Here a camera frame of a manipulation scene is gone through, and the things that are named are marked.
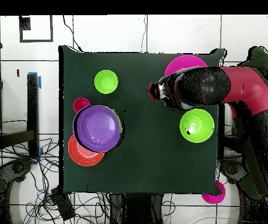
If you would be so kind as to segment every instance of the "blue tape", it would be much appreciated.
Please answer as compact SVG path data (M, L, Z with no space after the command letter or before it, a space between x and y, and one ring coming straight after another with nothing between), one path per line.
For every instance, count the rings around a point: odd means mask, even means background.
M39 153L40 153L40 155L42 155L42 154L44 153L43 148L40 148L40 149L39 149ZM41 158L38 157L36 160L37 160L38 162L40 162L40 161L41 161Z
M41 76L38 76L38 88L41 89L42 85L41 85Z

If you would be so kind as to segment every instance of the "purple bowl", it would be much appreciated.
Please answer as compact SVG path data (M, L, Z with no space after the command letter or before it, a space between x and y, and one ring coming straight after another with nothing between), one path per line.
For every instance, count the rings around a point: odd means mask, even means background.
M121 128L116 115L108 107L91 105L76 114L73 133L84 148L106 152L117 145Z

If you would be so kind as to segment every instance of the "cable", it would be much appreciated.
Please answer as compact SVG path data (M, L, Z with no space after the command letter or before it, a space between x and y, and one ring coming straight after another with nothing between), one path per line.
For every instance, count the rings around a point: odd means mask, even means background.
M103 201L104 209L103 209L102 206L101 206L101 202L100 202L100 200ZM105 222L106 222L106 217L109 219L109 221L116 222L115 219L113 219L112 217L110 217L110 216L107 214L106 208L107 208L107 210L109 210L109 209L108 209L108 207L107 207L107 205L106 205L106 203L105 203L105 199L104 199L104 197L103 197L103 199L99 198L99 202L100 202L101 209L102 209L102 211L103 211L104 214L105 214L104 224L105 224Z
M77 220L76 224L78 224L78 221L79 221L80 219L84 219L84 220L90 222L90 224L94 224L94 222L93 222L92 220L88 220L88 219L86 218L86 216L80 216L79 214L75 214L75 216L79 217L79 219Z
M144 15L143 22L144 22L144 25L146 26L146 15ZM146 30L144 31L143 36L142 36L141 51L140 51L141 53L142 53L142 44L143 44L143 39L144 39L145 34L146 34Z
M243 155L236 155L236 156L225 156L223 158L223 160L227 160L227 159L235 159L235 158L241 158L243 157Z
M225 220L230 220L230 219L232 219L232 220L237 220L237 221L240 221L240 222L253 222L253 221L249 221L249 220L240 220L240 219L237 219L237 218L222 218L222 217L205 217L205 218L202 218L202 219L199 219L199 220L197 220L196 222L194 222L193 224L196 224L196 223L198 223L198 222L200 222L200 221L202 221L202 220L205 220L205 219L225 219Z
M64 25L70 29L71 33L72 33L72 36L73 36L73 41L75 42L75 39L74 39L74 33L73 33L73 30L66 24L66 20L65 20L65 16L63 15L62 18L64 19ZM75 44L77 45L78 49L80 52L83 52L82 49L80 48L80 46L77 44L77 42L75 42Z
M27 123L26 120L10 120L10 121L2 121L2 123L12 123L12 122L21 122L21 121L24 121Z
M58 210L58 208L56 206L54 206L53 208L51 208L50 206L47 205L47 204L52 204L52 202L51 202L50 194L48 192L50 185L49 185L49 181L48 181L48 178L47 178L46 174L47 174L48 171L57 172L57 171L51 170L50 168L53 167L53 166L58 167L58 164L57 163L59 163L59 161L48 160L46 158L47 155L50 155L49 152L52 149L54 149L56 146L58 146L58 143L53 143L52 142L52 138L43 139L41 141L46 141L46 140L50 140L50 142L48 144L46 144L46 145L43 146L43 147L45 147L45 146L48 145L47 151L45 153L43 153L43 154L40 154L40 156L44 157L44 159L42 159L41 161L38 161L39 168L40 168L40 171L41 171L41 174L42 174L43 189L40 189L40 190L38 189L36 178L35 178L34 174L30 171L31 176L34 179L35 188L37 189L38 192L37 192L37 198L36 198L35 204L28 203L26 205L27 215L24 218L22 224L32 224L33 222L34 222L34 224L37 224L37 221L38 220L40 220L40 221L53 221L53 223L56 224L55 223L55 220L62 219L62 217L60 215L58 215L56 217L53 217L51 215L51 211L57 211ZM56 144L56 145L53 148L50 148L50 145L51 144ZM24 145L22 145L22 146L23 146L23 149L25 149L26 151L28 151L28 149ZM12 148L13 148L13 152L11 152L10 150L8 150L8 153L11 153L11 154L14 154L14 155L18 155L18 156L21 156L22 155L21 153L17 153L17 151L15 150L14 147L12 147ZM47 161L47 164L46 165L43 165L41 163L43 160L46 160ZM44 209L45 214L42 214L41 213L41 209L42 208ZM50 216L51 219L46 219L46 218L43 217L43 216L45 216L47 214Z
M227 134L227 133L230 133L230 132L231 132L231 130L230 130L230 131L225 132L225 133L224 133L224 135L225 135L225 134Z
M85 207L85 205L81 202L80 200L80 197L79 197L79 194L77 195L78 196L78 199L79 199L79 202L82 204L82 206L84 207L84 209L86 209L90 215L90 211Z
M171 207L174 207L174 210L172 211L172 212L169 212L168 214L166 214L166 215L162 215L162 217L163 216L169 216L169 215L171 215L172 213L174 213L175 212L175 204L171 201L171 200L168 200L168 201L164 201L163 203L162 203L162 205L164 205L164 203L165 202L170 202L170 210L171 210Z

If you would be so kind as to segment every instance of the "pink bowl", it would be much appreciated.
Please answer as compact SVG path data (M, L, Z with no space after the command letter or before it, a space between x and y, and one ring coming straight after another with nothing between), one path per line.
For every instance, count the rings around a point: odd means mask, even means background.
M168 64L164 76L168 76L180 69L195 66L207 67L206 63L202 59L193 55L183 55L175 58Z
M223 201L225 197L225 187L224 185L216 180L216 186L220 188L221 194L220 195L211 195L211 194L202 194L203 200L205 200L209 204L219 204Z

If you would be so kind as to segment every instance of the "white tile floor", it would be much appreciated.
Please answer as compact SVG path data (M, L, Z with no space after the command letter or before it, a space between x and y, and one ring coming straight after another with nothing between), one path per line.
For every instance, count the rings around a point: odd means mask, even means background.
M31 31L23 31L24 38L46 39L50 37L48 16L30 16ZM244 61L248 49L252 46L265 46L268 49L268 16L262 15L109 15L109 16L65 16L66 24L74 31L78 45L83 51L136 51L149 53L209 53L215 48L228 51L224 66L235 65ZM37 72L42 78L39 89L39 132L40 140L53 138L58 141L58 46L67 45L77 48L70 30L64 25L62 16L53 16L53 39L51 43L20 43L18 16L0 17L0 76L3 80L2 116L3 121L26 120L26 75ZM230 124L230 109L227 109L226 124ZM4 123L3 131L25 130L25 122ZM58 156L58 149L51 152ZM1 163L11 160L12 155L3 152ZM58 185L55 172L46 176L50 188ZM42 175L37 164L32 165L31 172L36 178L36 186L42 189ZM225 183L224 176L220 181ZM170 216L163 216L164 224L235 224L239 211L237 188L227 183L226 196L219 205L209 205L201 195L172 195L176 208L170 203L162 206L163 214L174 210ZM72 195L76 213L95 215L96 199L87 202L86 208L79 208L81 203L95 197L96 194L76 193ZM37 190L34 178L29 173L22 183L15 183L10 197L10 210L13 224L22 224L27 211L35 203ZM171 194L164 196L170 200ZM88 221L75 217L72 224L89 224ZM57 219L56 224L64 224ZM53 224L52 221L40 221L38 224Z

